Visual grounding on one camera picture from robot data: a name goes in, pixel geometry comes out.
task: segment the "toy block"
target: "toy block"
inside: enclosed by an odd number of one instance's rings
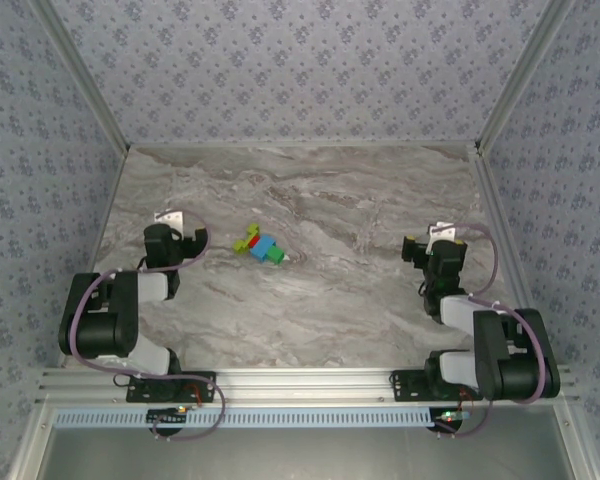
[[[282,249],[276,247],[275,245],[272,245],[271,247],[269,247],[269,250],[267,250],[267,260],[275,263],[276,265],[279,265],[280,262],[284,260],[284,252],[282,251]]]
[[[249,244],[244,240],[236,240],[233,244],[233,251],[236,253],[247,253],[249,251]]]
[[[249,248],[253,248],[260,241],[260,235],[256,235],[249,241]]]
[[[275,244],[276,241],[273,239],[273,237],[270,237],[269,235],[262,235],[258,243],[251,247],[249,251],[251,252],[251,255],[256,257],[261,262],[264,262],[267,258],[267,252]]]
[[[257,223],[252,223],[247,227],[247,243],[251,243],[255,237],[260,233],[260,226]]]

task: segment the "floral wallpaper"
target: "floral wallpaper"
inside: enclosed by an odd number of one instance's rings
[[[577,0],[489,158],[600,448],[600,0]]]
[[[0,479],[117,162],[26,0],[0,0]]]
[[[53,3],[130,143],[471,140],[545,5]]]

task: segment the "metal panel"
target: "metal panel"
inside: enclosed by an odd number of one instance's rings
[[[55,428],[147,428],[147,408],[67,408],[58,410]],[[220,409],[187,413],[184,424],[159,427],[210,427]],[[371,428],[431,427],[428,408],[231,408],[222,428]]]
[[[424,428],[220,429],[194,443],[146,429],[54,429],[39,480],[574,478],[551,408],[494,411],[480,435]]]

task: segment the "red block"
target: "red block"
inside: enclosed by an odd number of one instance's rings
[[[255,237],[253,237],[251,239],[251,241],[249,242],[249,248],[255,247],[256,243],[258,243],[259,241],[260,241],[260,235],[256,235]]]

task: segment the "marble tabletop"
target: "marble tabletop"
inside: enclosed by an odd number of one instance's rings
[[[212,233],[175,299],[140,305],[143,334],[184,366],[420,366],[470,345],[424,313],[422,273],[400,258],[403,236],[431,222],[485,222],[464,148],[132,148],[96,271],[135,268],[144,227],[167,208]],[[280,265],[233,251],[254,222],[286,252]],[[186,232],[198,226],[185,215]],[[492,268],[478,237],[462,235],[468,291]],[[490,298],[507,298],[501,278]]]

